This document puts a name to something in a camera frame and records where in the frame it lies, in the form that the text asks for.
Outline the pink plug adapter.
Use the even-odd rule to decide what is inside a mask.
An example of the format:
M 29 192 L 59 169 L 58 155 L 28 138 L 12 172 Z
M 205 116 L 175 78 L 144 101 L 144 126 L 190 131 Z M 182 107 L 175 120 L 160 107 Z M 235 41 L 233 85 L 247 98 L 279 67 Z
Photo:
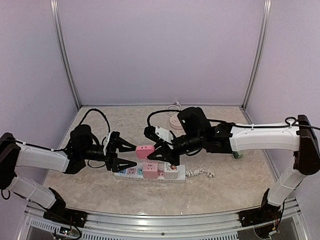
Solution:
M 146 160 L 154 151 L 153 145 L 139 145 L 135 148 L 135 154 L 139 160 Z

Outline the round pink power socket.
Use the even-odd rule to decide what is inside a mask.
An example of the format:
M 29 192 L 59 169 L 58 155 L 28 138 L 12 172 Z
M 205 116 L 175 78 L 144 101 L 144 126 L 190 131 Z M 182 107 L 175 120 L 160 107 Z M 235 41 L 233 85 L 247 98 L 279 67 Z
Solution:
M 177 117 L 177 115 L 172 115 L 170 118 L 169 118 L 169 125 L 171 128 L 175 129 L 175 130 L 182 130 L 183 127 Z

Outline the pink cube socket adapter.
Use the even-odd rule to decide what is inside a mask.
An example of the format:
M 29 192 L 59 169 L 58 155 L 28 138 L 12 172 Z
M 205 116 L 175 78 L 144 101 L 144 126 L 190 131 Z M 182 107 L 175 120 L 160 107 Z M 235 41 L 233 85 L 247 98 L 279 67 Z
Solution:
M 158 162 L 147 160 L 142 164 L 142 174 L 145 179 L 158 178 Z

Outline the white cube socket adapter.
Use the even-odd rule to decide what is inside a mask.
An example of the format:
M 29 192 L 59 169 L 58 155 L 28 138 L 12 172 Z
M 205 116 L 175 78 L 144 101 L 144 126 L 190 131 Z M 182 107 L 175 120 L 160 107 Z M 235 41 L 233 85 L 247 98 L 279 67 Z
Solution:
M 179 176 L 179 170 L 175 165 L 171 165 L 168 162 L 164 163 L 164 178 L 169 180 L 175 180 Z

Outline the white multicolour power strip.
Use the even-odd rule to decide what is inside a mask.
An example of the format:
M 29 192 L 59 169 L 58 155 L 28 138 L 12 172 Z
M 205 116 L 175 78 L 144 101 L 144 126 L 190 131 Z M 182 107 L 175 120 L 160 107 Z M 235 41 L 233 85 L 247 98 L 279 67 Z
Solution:
M 187 180 L 185 165 L 177 167 L 176 178 L 165 178 L 164 171 L 161 169 L 156 178 L 147 178 L 143 175 L 143 164 L 138 163 L 137 166 L 125 169 L 114 173 L 116 179 L 145 181 L 145 182 L 160 182 L 160 183 L 184 183 Z

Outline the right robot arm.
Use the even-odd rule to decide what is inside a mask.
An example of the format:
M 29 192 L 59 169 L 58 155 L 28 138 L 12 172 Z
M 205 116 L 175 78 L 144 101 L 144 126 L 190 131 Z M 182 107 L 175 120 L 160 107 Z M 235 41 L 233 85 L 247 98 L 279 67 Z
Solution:
M 293 153 L 293 162 L 275 185 L 263 194 L 261 205 L 239 212 L 242 227 L 280 221 L 286 198 L 307 177 L 320 170 L 320 149 L 317 137 L 305 115 L 287 117 L 275 124 L 236 124 L 208 119 L 200 107 L 177 111 L 184 130 L 181 136 L 147 123 L 144 136 L 155 142 L 149 160 L 180 165 L 180 156 L 205 150 L 211 154 L 235 154 L 246 150 L 286 150 Z

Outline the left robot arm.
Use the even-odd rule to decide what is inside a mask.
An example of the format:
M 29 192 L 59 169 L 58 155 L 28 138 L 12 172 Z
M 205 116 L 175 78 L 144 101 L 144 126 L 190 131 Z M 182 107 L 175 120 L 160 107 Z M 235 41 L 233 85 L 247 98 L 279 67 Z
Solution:
M 122 139 L 118 131 L 109 133 L 106 143 L 100 143 L 87 124 L 80 124 L 71 131 L 69 142 L 63 149 L 35 146 L 6 132 L 0 138 L 0 189 L 39 205 L 45 210 L 43 217 L 47 220 L 82 228 L 88 215 L 85 211 L 67 208 L 56 190 L 19 176 L 16 168 L 33 167 L 75 175 L 90 160 L 103 162 L 108 171 L 118 173 L 137 165 L 134 161 L 119 158 L 118 152 L 133 152 L 135 149 L 135 145 Z

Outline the green plug adapter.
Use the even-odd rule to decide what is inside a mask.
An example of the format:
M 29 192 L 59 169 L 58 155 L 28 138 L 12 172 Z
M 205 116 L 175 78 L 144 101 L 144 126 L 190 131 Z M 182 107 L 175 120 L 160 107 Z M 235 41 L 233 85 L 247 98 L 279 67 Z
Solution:
M 232 153 L 234 159 L 238 160 L 244 157 L 244 153 L 240 151 L 235 151 Z

